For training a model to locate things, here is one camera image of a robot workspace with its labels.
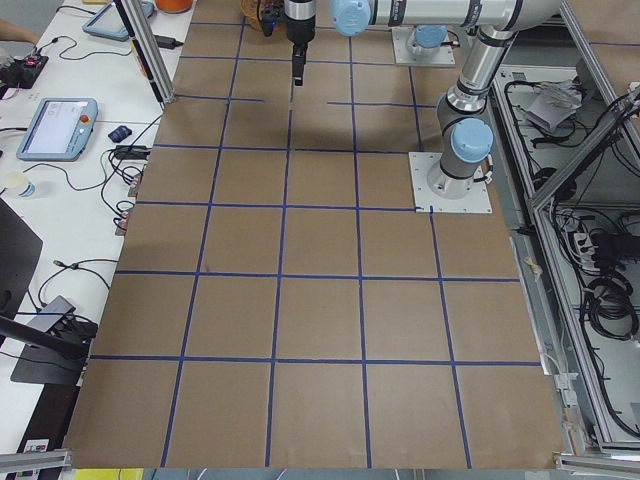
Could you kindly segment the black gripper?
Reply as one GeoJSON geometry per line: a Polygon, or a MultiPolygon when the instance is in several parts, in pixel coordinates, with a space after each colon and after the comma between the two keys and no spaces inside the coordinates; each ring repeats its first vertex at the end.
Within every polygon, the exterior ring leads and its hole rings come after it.
{"type": "Polygon", "coordinates": [[[304,84],[304,70],[307,60],[308,43],[315,37],[316,17],[293,19],[284,17],[287,39],[294,44],[291,56],[292,79],[295,86],[304,84]]]}

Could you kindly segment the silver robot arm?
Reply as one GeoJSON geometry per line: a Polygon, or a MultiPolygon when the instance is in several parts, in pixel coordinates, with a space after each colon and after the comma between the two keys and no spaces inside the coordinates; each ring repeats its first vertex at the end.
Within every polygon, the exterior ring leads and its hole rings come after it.
{"type": "Polygon", "coordinates": [[[413,26],[406,41],[407,49],[414,55],[431,54],[441,47],[447,35],[445,25],[413,26]]]}
{"type": "Polygon", "coordinates": [[[476,26],[458,80],[438,106],[444,149],[431,172],[435,191],[473,181],[479,164],[491,151],[493,137],[479,119],[489,87],[517,34],[556,14],[558,1],[331,1],[334,28],[353,37],[368,26],[403,25],[476,26]]]}

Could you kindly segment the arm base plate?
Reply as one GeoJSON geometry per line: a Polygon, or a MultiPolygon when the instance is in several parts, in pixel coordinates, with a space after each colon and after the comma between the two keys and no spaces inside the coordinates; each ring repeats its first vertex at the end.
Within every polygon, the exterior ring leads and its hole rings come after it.
{"type": "Polygon", "coordinates": [[[441,170],[440,152],[410,152],[409,169],[417,213],[492,214],[490,171],[478,164],[474,176],[457,180],[441,170]]]}
{"type": "Polygon", "coordinates": [[[391,29],[395,63],[404,66],[452,68],[452,40],[445,25],[416,25],[391,29]]]}

